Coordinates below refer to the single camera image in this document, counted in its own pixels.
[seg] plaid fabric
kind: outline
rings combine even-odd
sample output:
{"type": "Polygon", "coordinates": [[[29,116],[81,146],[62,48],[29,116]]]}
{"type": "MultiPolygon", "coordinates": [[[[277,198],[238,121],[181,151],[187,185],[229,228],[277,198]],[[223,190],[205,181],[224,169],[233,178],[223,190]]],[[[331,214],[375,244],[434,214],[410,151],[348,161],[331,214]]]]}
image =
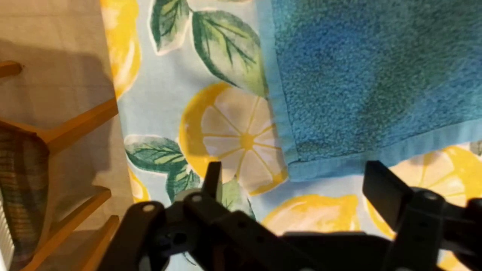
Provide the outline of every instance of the plaid fabric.
{"type": "Polygon", "coordinates": [[[0,192],[15,244],[12,270],[33,256],[48,192],[48,149],[32,133],[0,122],[0,192]]]}

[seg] fabric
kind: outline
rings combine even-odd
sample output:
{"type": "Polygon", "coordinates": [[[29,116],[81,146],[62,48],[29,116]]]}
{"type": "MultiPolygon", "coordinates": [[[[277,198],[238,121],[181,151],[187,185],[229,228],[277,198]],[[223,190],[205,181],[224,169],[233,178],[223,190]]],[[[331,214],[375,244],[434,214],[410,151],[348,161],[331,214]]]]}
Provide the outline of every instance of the fabric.
{"type": "Polygon", "coordinates": [[[482,2],[256,3],[292,179],[482,137],[482,2]]]}
{"type": "MultiPolygon", "coordinates": [[[[102,0],[113,82],[136,202],[164,207],[223,163],[223,199],[274,234],[393,232],[361,195],[363,175],[294,182],[265,80],[258,0],[102,0]]],[[[392,167],[410,185],[464,205],[482,196],[480,158],[450,146],[392,167]]],[[[443,267],[459,265],[443,256],[443,267]]],[[[170,270],[199,270],[184,256],[170,270]]]]}
{"type": "Polygon", "coordinates": [[[41,139],[0,122],[0,192],[20,270],[39,243],[48,192],[48,149],[41,139]]]}

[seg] towel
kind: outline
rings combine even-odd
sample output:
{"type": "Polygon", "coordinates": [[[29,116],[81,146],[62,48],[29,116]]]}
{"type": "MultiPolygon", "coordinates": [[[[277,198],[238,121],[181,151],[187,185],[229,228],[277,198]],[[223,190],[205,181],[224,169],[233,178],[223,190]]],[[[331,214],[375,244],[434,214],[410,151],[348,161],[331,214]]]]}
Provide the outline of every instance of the towel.
{"type": "Polygon", "coordinates": [[[258,0],[292,181],[482,139],[482,2],[258,0]]]}

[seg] blue towel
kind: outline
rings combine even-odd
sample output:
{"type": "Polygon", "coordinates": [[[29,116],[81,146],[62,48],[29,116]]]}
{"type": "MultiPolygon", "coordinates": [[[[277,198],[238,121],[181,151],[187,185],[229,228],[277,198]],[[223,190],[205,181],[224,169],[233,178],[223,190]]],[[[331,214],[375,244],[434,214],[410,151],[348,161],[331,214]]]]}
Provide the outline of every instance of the blue towel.
{"type": "Polygon", "coordinates": [[[482,139],[480,0],[258,0],[292,181],[482,139]]]}

